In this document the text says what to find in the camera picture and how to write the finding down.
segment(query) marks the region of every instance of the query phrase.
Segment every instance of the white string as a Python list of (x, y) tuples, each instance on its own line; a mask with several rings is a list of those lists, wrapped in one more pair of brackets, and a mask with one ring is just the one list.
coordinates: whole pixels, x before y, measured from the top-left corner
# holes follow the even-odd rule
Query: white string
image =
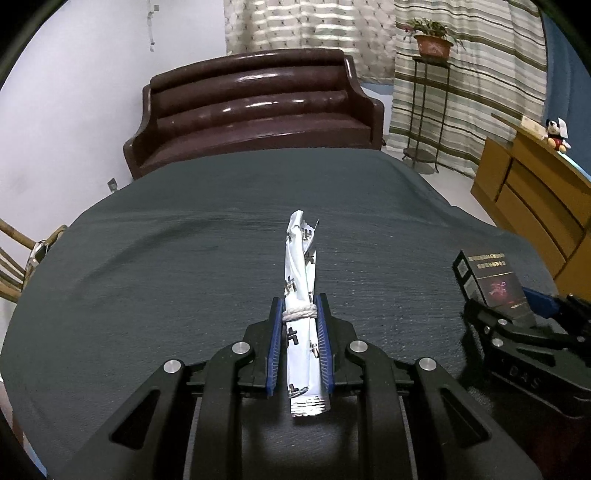
[(295, 307), (283, 312), (283, 322), (293, 322), (300, 319), (315, 319), (318, 316), (318, 308), (313, 303), (301, 307)]

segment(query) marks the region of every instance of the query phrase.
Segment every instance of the wrapped paper package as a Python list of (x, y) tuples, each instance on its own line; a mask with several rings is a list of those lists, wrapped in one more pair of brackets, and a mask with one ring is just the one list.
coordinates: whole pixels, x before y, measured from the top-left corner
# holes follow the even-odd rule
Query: wrapped paper package
[[(298, 210), (290, 217), (285, 240), (285, 312), (312, 308), (316, 248), (314, 230)], [(287, 332), (287, 387), (291, 415), (311, 416), (330, 410), (330, 401), (320, 376), (316, 318), (285, 323)]]

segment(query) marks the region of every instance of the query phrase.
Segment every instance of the curtain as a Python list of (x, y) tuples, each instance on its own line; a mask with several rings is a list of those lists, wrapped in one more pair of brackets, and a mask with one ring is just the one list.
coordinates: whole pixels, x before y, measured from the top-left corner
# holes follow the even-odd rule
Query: curtain
[[(538, 8), (529, 0), (394, 0), (396, 69), (388, 148), (407, 145), (413, 102), (415, 39), (403, 40), (404, 25), (414, 17), (448, 25), (465, 47), (454, 46), (450, 95), (439, 161), (473, 176), (486, 137), (510, 140), (514, 131), (491, 117), (492, 112), (521, 120), (541, 121), (546, 94), (546, 49)], [(418, 76), (422, 77), (420, 64)], [(435, 153), (443, 112), (445, 69), (429, 67), (421, 148)], [(422, 100), (422, 78), (417, 103)], [(415, 113), (414, 138), (418, 131)]]
[(224, 0), (228, 54), (340, 48), (366, 82), (392, 83), (394, 3), (377, 0)]

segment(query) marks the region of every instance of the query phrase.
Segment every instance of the dresser drawer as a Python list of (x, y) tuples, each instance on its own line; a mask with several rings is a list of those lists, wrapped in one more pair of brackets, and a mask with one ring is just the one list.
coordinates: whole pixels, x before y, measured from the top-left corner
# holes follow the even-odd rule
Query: dresser drawer
[(570, 211), (519, 162), (513, 162), (507, 183), (527, 204), (566, 258), (570, 257), (583, 239), (583, 229)]
[(587, 224), (591, 217), (591, 190), (583, 180), (544, 147), (523, 135), (515, 137), (511, 155), (538, 177), (581, 225)]
[(591, 301), (591, 233), (588, 233), (566, 267), (556, 277), (562, 295), (574, 293)]
[(565, 258), (550, 237), (543, 225), (535, 218), (511, 188), (503, 187), (496, 201), (496, 206), (514, 228), (515, 232), (527, 238), (538, 251), (542, 260), (554, 277), (564, 265)]
[(486, 197), (493, 202), (501, 191), (510, 163), (509, 152), (487, 137), (474, 184), (478, 185)]

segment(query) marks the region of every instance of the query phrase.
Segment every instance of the plant stand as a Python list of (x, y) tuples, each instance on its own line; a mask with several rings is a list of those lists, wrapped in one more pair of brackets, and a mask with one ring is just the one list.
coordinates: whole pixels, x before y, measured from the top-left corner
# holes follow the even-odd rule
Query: plant stand
[[(403, 160), (405, 158), (411, 159), (413, 161), (413, 169), (414, 169), (417, 162), (434, 163), (435, 164), (435, 171), (437, 173), (439, 173), (439, 169), (437, 168), (437, 158), (439, 157), (439, 150), (441, 149), (441, 137), (443, 135), (443, 124), (445, 122), (445, 114), (447, 111), (447, 97), (449, 96), (449, 76), (450, 76), (451, 68), (450, 68), (449, 63), (443, 59), (424, 58), (424, 57), (417, 56), (417, 57), (413, 57), (413, 60), (414, 60), (413, 105), (411, 108), (410, 127), (408, 129), (408, 143), (407, 143), (407, 147), (404, 149)], [(423, 101), (421, 103), (421, 114), (420, 114), (420, 120), (418, 123), (418, 134), (417, 134), (417, 139), (416, 139), (417, 144), (413, 148), (411, 148), (410, 141), (411, 141), (411, 137), (413, 135), (414, 111), (415, 111), (415, 104), (416, 104), (416, 98), (417, 98), (417, 83), (418, 83), (417, 67), (418, 67), (419, 63), (424, 63), (424, 65), (425, 65), (425, 72), (423, 75)], [(421, 135), (423, 133), (423, 119), (424, 119), (424, 114), (425, 114), (425, 96), (427, 93), (427, 72), (428, 72), (429, 65), (447, 69), (447, 83), (445, 85), (445, 101), (443, 103), (443, 116), (441, 118), (441, 129), (439, 130), (439, 140), (436, 145), (437, 151), (436, 151), (435, 155), (433, 155), (432, 153), (430, 153), (426, 150), (422, 150), (418, 147), (419, 143), (421, 143), (421, 138), (422, 138)]]

